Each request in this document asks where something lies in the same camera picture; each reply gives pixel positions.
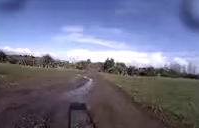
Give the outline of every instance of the cloud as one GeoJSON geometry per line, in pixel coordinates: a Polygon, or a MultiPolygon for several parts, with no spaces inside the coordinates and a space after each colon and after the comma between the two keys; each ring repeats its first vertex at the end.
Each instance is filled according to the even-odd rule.
{"type": "Polygon", "coordinates": [[[70,33],[82,33],[84,31],[84,27],[79,25],[64,26],[62,27],[62,31],[70,33]]]}
{"type": "Polygon", "coordinates": [[[61,52],[33,51],[28,48],[12,48],[10,46],[5,46],[0,49],[7,52],[8,54],[33,55],[38,57],[49,54],[55,59],[67,59],[67,57],[64,56],[64,53],[61,52]]]}
{"type": "Polygon", "coordinates": [[[77,60],[91,59],[92,62],[104,62],[106,58],[114,58],[118,62],[124,62],[137,66],[163,66],[167,63],[167,58],[162,53],[146,53],[136,51],[90,51],[85,49],[76,49],[67,52],[68,57],[74,57],[77,60]]]}
{"type": "MultiPolygon", "coordinates": [[[[95,36],[91,36],[89,34],[84,33],[83,26],[64,26],[63,32],[59,35],[54,36],[52,39],[55,41],[69,41],[69,42],[77,42],[77,43],[86,43],[86,44],[93,44],[93,45],[100,45],[108,48],[113,49],[127,49],[128,46],[125,42],[115,41],[115,40],[105,40],[101,38],[97,38],[95,36]]],[[[117,28],[101,28],[101,27],[94,27],[94,31],[103,31],[105,33],[122,33],[120,29],[117,28]]]]}
{"type": "Polygon", "coordinates": [[[180,65],[188,65],[188,62],[182,58],[175,57],[173,60],[180,65]]]}
{"type": "Polygon", "coordinates": [[[102,39],[98,39],[94,37],[77,37],[77,38],[72,38],[72,39],[73,41],[80,42],[80,43],[97,44],[97,45],[105,46],[108,48],[114,48],[114,49],[128,48],[124,42],[102,40],[102,39]]]}

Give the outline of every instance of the sky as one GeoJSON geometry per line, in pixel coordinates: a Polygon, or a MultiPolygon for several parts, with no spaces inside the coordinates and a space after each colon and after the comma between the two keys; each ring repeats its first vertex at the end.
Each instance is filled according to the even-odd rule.
{"type": "MultiPolygon", "coordinates": [[[[136,66],[194,63],[199,73],[199,29],[181,18],[182,1],[0,0],[0,49],[136,66]]],[[[193,7],[199,17],[199,2],[193,7]]]]}

